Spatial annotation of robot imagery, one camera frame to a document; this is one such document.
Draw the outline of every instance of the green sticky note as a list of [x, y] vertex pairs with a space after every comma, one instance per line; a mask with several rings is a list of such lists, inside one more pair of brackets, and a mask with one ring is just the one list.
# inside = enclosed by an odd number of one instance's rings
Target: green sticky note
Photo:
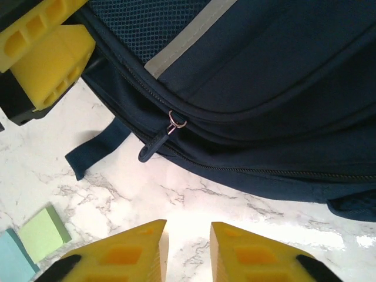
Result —
[[28, 282], [39, 271], [13, 229], [0, 236], [0, 281]]
[[34, 263], [72, 239], [53, 206], [43, 209], [27, 222], [18, 231], [18, 237]]

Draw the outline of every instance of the marble countertop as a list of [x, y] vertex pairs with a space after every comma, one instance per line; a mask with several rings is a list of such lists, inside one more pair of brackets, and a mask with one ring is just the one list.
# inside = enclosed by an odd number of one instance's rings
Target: marble countertop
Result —
[[16, 231], [52, 203], [72, 241], [44, 259], [140, 224], [168, 219], [167, 282], [212, 281], [209, 231], [223, 221], [288, 243], [348, 281], [376, 276], [376, 224], [342, 219], [325, 205], [281, 202], [238, 192], [160, 156], [139, 163], [143, 144], [129, 136], [77, 182], [64, 155], [113, 119], [80, 80], [41, 120], [17, 127], [0, 114], [0, 231]]

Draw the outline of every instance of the backpack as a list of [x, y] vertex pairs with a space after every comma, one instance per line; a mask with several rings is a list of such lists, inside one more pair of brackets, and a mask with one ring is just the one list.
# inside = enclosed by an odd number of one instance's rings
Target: backpack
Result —
[[90, 0], [76, 19], [115, 115], [66, 156], [78, 179], [132, 131], [141, 162], [376, 221], [375, 1]]

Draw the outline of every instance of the reflective strip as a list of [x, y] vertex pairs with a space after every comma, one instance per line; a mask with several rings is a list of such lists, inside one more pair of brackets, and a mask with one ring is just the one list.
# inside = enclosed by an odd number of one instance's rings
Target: reflective strip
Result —
[[211, 0], [204, 9], [163, 50], [145, 64], [145, 69], [158, 78], [236, 2]]

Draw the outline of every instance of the zipper tab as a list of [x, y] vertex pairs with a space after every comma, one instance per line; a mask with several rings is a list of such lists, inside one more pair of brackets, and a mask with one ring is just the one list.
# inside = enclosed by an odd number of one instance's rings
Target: zipper tab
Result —
[[187, 125], [187, 121], [179, 124], [177, 123], [173, 116], [172, 110], [169, 111], [170, 125], [162, 129], [152, 140], [147, 142], [145, 146], [141, 149], [139, 153], [139, 161], [142, 163], [147, 162], [156, 151], [158, 151], [161, 146], [169, 139], [170, 135], [175, 131], [175, 129], [183, 128]]

